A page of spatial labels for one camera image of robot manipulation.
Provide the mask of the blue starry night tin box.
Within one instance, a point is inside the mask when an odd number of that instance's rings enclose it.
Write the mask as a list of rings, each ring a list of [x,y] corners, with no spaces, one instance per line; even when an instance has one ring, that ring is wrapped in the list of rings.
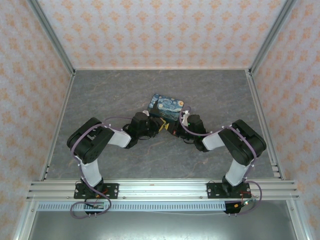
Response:
[[[147,111],[153,117],[162,118],[167,122],[175,122],[178,120],[183,106],[182,100],[156,93],[152,96]]]

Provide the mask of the grey metal sheet panel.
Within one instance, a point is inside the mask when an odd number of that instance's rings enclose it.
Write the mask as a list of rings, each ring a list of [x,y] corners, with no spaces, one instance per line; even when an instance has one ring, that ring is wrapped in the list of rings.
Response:
[[[257,210],[225,214],[109,212],[74,219],[67,212],[38,212],[29,240],[297,240],[286,215]]]

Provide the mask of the long aluminium mounting rail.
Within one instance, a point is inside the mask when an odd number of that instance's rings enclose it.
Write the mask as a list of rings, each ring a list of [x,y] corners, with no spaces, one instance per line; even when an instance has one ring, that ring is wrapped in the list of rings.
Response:
[[[118,183],[118,201],[207,201],[208,178],[187,179],[107,179]],[[253,195],[268,200],[300,200],[302,194],[294,180],[258,178],[250,180]],[[75,179],[46,179],[31,183],[28,201],[73,201]]]

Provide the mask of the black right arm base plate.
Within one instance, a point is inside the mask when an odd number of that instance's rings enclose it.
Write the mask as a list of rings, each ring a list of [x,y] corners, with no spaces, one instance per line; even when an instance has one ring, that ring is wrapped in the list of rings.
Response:
[[[252,197],[249,183],[243,182],[237,186],[224,182],[208,182],[206,192],[209,199],[248,199]]]

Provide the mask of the aluminium table side rail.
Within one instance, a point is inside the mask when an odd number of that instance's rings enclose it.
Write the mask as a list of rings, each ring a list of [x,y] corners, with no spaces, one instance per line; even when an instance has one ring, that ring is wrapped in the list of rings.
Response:
[[[61,124],[62,124],[62,121],[63,121],[64,113],[65,113],[65,110],[66,110],[66,107],[67,107],[67,104],[68,104],[68,99],[69,99],[69,96],[70,96],[70,93],[71,93],[71,89],[72,89],[72,86],[73,86],[75,75],[76,75],[76,72],[73,72],[71,74],[70,80],[68,82],[68,85],[67,85],[67,88],[66,88],[66,91],[65,91],[65,94],[64,94],[62,106],[61,106],[61,109],[59,111],[58,120],[57,120],[55,129],[54,129],[54,134],[52,136],[50,148],[49,148],[49,151],[48,151],[47,156],[45,158],[44,165],[43,165],[43,167],[41,169],[41,173],[40,173],[40,176],[39,176],[39,179],[38,179],[40,182],[43,182],[46,179],[48,168],[50,167],[50,164],[51,164],[52,156],[53,156],[53,153],[54,153],[54,150],[55,150],[56,142],[57,142],[58,135],[59,135],[59,132],[60,132],[60,128],[61,128]]]
[[[267,119],[265,117],[262,102],[259,97],[258,89],[254,81],[254,77],[250,72],[250,69],[245,69],[245,74],[247,77],[248,86],[253,98],[254,106],[257,112],[257,117],[261,127],[263,138],[266,142],[266,150],[272,166],[273,175],[275,178],[279,178],[281,181],[286,180],[282,165],[278,158],[278,153],[276,147],[273,143],[272,136],[268,127]]]

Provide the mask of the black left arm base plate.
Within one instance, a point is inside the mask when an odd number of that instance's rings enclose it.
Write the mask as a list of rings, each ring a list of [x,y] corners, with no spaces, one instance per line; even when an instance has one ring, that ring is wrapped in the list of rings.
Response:
[[[109,199],[117,199],[119,193],[118,183],[99,183],[94,189]],[[90,189],[85,183],[77,182],[75,184],[74,199],[100,199],[101,195]]]

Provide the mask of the right base circuit board bracket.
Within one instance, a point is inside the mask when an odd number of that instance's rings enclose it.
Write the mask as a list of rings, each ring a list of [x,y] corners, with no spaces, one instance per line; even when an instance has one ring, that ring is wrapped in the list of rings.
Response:
[[[243,201],[227,201],[225,202],[225,214],[230,216],[241,216],[251,213],[256,208],[255,201],[247,199]]]

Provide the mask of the base circuit board bracket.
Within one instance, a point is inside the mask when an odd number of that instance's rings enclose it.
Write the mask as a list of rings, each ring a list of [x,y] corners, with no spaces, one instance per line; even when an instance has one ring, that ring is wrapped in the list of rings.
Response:
[[[84,212],[88,216],[96,216],[99,213],[102,213],[105,210],[105,203],[98,203],[97,201],[89,202],[87,199],[84,200]]]
[[[247,199],[243,201],[227,201],[225,202],[225,214],[230,216],[241,216],[251,213],[256,208],[255,201]]]

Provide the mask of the left base circuit board bracket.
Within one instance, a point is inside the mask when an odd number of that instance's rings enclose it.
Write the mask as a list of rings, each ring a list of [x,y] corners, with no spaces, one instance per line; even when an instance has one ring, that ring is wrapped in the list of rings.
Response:
[[[99,213],[102,213],[105,210],[105,203],[98,203],[97,201],[89,202],[87,199],[84,200],[84,212],[88,216],[96,216]]]

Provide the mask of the aluminium frame corner post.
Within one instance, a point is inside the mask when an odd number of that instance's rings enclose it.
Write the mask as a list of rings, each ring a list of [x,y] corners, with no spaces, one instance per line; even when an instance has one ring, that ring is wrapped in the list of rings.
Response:
[[[42,29],[45,31],[47,37],[49,38],[50,42],[52,43],[54,49],[56,50],[58,56],[62,60],[64,67],[67,71],[74,76],[75,75],[75,68],[73,67],[66,51],[64,50],[58,36],[56,35],[54,28],[50,24],[44,10],[42,9],[38,0],[26,0],[29,6],[31,7],[32,11],[34,12],[35,16],[40,22]]]
[[[248,69],[248,73],[250,76],[253,76],[257,69],[259,68],[260,64],[262,63],[263,59],[267,55],[271,45],[273,44],[274,40],[276,39],[277,34],[281,30],[283,24],[285,23],[286,19],[290,15],[292,8],[296,4],[297,0],[285,0],[283,7],[281,8],[276,20],[274,21],[272,27],[270,28],[262,46],[260,47],[256,57],[253,60],[251,67]]]

